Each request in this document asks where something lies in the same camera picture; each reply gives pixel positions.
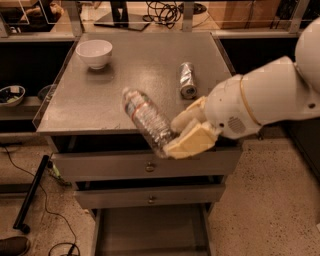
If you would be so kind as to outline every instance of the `power cord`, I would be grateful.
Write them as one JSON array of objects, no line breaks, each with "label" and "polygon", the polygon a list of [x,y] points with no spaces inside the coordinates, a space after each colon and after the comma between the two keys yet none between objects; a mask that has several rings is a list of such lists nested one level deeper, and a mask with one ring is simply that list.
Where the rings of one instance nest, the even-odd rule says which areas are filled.
[{"label": "power cord", "polygon": [[[14,167],[16,167],[17,169],[19,169],[20,171],[23,171],[23,172],[31,175],[32,177],[34,177],[34,174],[33,174],[33,173],[31,173],[31,172],[29,172],[29,171],[27,171],[27,170],[25,170],[25,169],[17,166],[17,165],[13,162],[13,160],[12,160],[12,158],[11,158],[11,155],[10,155],[10,152],[9,152],[9,150],[8,150],[8,148],[7,148],[7,146],[9,146],[9,145],[21,145],[21,143],[0,144],[0,147],[4,148],[4,150],[6,151],[6,153],[7,153],[7,155],[8,155],[8,158],[9,158],[11,164],[12,164]],[[73,235],[73,237],[74,237],[74,242],[73,242],[73,243],[63,242],[63,243],[58,243],[58,244],[54,245],[53,247],[51,247],[51,249],[49,250],[48,256],[51,256],[52,251],[53,251],[56,247],[58,247],[58,246],[63,246],[63,245],[71,245],[71,247],[70,247],[70,249],[69,249],[69,251],[68,251],[67,254],[62,254],[61,256],[80,256],[80,249],[79,249],[79,247],[76,245],[77,236],[76,236],[76,234],[74,233],[73,229],[71,228],[70,223],[69,223],[68,220],[67,220],[63,215],[61,215],[60,213],[55,213],[55,212],[51,212],[51,211],[48,210],[48,207],[47,207],[47,203],[48,203],[48,195],[47,195],[47,192],[44,190],[44,188],[41,186],[41,184],[39,184],[39,186],[40,186],[40,188],[42,189],[42,191],[43,191],[43,193],[44,193],[44,195],[45,195],[45,202],[44,202],[44,209],[45,209],[45,211],[46,211],[48,214],[55,215],[55,216],[58,216],[58,217],[64,219],[64,221],[66,222],[67,226],[69,227],[69,229],[70,229],[70,231],[71,231],[71,233],[72,233],[72,235]],[[74,249],[77,249],[78,254],[73,254]]]},{"label": "power cord", "polygon": [[146,2],[148,5],[147,15],[143,16],[146,22],[155,22],[158,25],[164,25],[171,29],[176,22],[181,18],[181,11],[176,4],[167,4],[164,2]]}]

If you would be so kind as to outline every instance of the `black stand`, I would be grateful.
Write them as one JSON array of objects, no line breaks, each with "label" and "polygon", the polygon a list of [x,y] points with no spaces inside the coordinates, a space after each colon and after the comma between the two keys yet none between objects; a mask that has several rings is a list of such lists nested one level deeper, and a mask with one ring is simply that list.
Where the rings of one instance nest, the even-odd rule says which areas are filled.
[{"label": "black stand", "polygon": [[36,175],[34,176],[34,179],[33,179],[33,182],[30,186],[30,189],[28,191],[28,194],[26,195],[25,199],[24,199],[24,202],[21,206],[21,209],[20,209],[20,212],[17,216],[17,219],[13,225],[13,228],[14,229],[19,229],[21,230],[24,234],[28,234],[30,232],[30,227],[27,225],[27,224],[24,224],[24,219],[27,215],[27,212],[29,210],[29,207],[30,207],[30,204],[33,200],[33,197],[34,197],[34,194],[37,190],[37,187],[40,183],[40,180],[41,180],[41,177],[42,177],[42,174],[47,166],[47,163],[49,161],[49,156],[47,155],[44,155],[42,157],[42,161],[38,167],[38,170],[36,172]]},{"label": "black stand", "polygon": [[127,2],[110,1],[110,5],[111,13],[108,13],[99,20],[95,21],[95,26],[142,31],[150,24],[150,22],[143,20],[142,15],[129,14]]}]

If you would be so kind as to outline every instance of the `bowl on shelf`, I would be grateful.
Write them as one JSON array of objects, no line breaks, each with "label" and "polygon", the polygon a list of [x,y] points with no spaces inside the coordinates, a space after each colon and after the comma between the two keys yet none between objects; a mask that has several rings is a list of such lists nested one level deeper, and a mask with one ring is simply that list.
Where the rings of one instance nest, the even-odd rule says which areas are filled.
[{"label": "bowl on shelf", "polygon": [[26,90],[20,85],[11,85],[0,89],[0,107],[14,107],[19,105]]}]

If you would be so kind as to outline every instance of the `water bottle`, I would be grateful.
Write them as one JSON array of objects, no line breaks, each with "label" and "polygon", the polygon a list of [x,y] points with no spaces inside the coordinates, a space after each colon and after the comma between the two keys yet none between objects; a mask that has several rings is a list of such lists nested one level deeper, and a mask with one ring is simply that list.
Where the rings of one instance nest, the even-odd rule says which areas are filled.
[{"label": "water bottle", "polygon": [[122,103],[127,115],[144,136],[151,149],[160,158],[167,158],[163,147],[176,137],[169,119],[142,91],[125,88]]}]

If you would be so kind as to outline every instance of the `drawer handle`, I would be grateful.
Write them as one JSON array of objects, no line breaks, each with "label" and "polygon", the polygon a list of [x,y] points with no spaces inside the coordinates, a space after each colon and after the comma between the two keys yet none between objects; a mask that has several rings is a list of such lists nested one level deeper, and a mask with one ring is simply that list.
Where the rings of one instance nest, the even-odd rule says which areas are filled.
[{"label": "drawer handle", "polygon": [[156,198],[154,196],[149,196],[148,204],[154,204],[155,203],[154,202],[155,199]]},{"label": "drawer handle", "polygon": [[155,170],[155,165],[151,162],[147,163],[146,172],[153,172]]}]

